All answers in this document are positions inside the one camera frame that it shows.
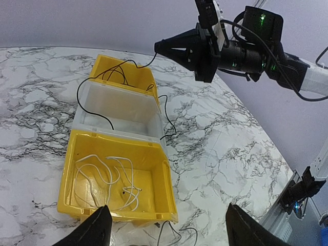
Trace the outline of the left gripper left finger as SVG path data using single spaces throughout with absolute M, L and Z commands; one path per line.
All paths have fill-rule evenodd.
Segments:
M 99 207 L 74 231 L 53 246 L 110 245 L 112 216 L 107 205 Z

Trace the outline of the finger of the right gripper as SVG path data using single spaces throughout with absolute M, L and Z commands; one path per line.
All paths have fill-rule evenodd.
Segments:
M 196 60 L 190 49 L 157 49 L 156 53 L 175 61 L 189 71 L 196 70 Z
M 162 39 L 154 44 L 154 51 L 160 53 L 169 49 L 192 48 L 198 42 L 197 29 L 191 29 L 174 37 Z

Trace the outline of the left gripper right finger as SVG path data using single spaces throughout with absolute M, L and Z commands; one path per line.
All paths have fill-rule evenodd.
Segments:
M 271 234 L 236 204 L 230 203 L 225 215 L 229 245 L 289 246 Z

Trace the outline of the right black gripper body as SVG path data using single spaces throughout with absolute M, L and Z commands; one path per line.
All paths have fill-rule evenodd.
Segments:
M 219 62 L 216 38 L 208 29 L 197 23 L 192 29 L 188 47 L 188 70 L 194 72 L 196 81 L 211 83 Z

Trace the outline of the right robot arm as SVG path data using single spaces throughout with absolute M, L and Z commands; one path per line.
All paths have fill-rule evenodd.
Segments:
M 156 42 L 154 51 L 211 83 L 217 71 L 258 81 L 263 73 L 301 97 L 302 92 L 327 100 L 327 67 L 284 52 L 283 18 L 246 6 L 233 21 L 222 17 L 216 1 L 197 1 L 194 29 Z

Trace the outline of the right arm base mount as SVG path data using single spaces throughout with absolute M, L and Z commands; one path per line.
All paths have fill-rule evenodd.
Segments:
M 309 198 L 310 179 L 302 176 L 299 180 L 292 179 L 279 200 L 288 215 L 295 213 L 298 219 L 305 216 L 305 208 Z

